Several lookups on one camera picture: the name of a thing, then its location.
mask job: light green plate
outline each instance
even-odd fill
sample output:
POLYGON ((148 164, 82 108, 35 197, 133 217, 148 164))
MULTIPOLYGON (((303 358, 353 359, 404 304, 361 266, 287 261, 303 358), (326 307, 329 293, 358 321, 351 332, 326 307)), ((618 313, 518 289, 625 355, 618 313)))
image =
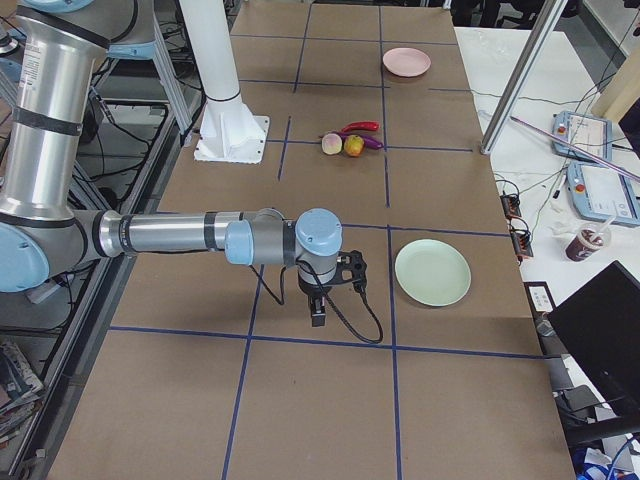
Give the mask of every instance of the light green plate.
POLYGON ((396 257, 396 277, 414 300, 443 307, 456 303, 471 286, 471 270, 451 245, 438 240, 416 240, 396 257))

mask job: cup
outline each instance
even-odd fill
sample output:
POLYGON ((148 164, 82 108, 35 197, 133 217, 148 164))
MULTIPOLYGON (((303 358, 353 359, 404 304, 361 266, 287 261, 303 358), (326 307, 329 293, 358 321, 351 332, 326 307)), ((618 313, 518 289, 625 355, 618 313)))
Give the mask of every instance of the cup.
POLYGON ((605 228, 598 236, 593 234, 599 230, 597 223, 585 223, 580 227, 575 238, 567 246, 565 253, 570 260, 581 262, 593 253, 602 250, 611 243, 611 230, 605 228))

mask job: red chili pepper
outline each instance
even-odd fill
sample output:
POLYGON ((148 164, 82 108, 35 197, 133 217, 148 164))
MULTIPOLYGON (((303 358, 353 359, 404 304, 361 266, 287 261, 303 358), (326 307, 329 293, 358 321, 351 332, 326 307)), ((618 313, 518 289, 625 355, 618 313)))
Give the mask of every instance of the red chili pepper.
POLYGON ((368 130, 370 132, 377 132, 380 128, 378 122, 353 122, 340 130, 342 133, 351 132, 353 130, 368 130))

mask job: monitor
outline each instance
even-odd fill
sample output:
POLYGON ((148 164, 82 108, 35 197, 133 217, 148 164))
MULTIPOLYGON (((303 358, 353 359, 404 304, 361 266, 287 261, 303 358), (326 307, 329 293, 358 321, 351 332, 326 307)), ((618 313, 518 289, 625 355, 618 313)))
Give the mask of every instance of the monitor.
POLYGON ((617 415, 640 411, 640 282, 613 262, 549 313, 556 334, 617 415))

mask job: straw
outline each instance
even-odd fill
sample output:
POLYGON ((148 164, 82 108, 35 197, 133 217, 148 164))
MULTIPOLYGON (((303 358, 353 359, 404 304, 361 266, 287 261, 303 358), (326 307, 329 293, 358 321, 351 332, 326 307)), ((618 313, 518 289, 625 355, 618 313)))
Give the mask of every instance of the straw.
POLYGON ((617 217, 617 215, 614 213, 609 218, 607 218, 605 220, 605 222, 602 225, 600 225, 600 228, 591 234, 591 236, 589 237, 589 241, 594 242, 596 240, 596 238, 598 238, 600 235, 602 235, 604 230, 609 225, 611 225, 613 223, 613 221, 616 219, 616 217, 617 217))

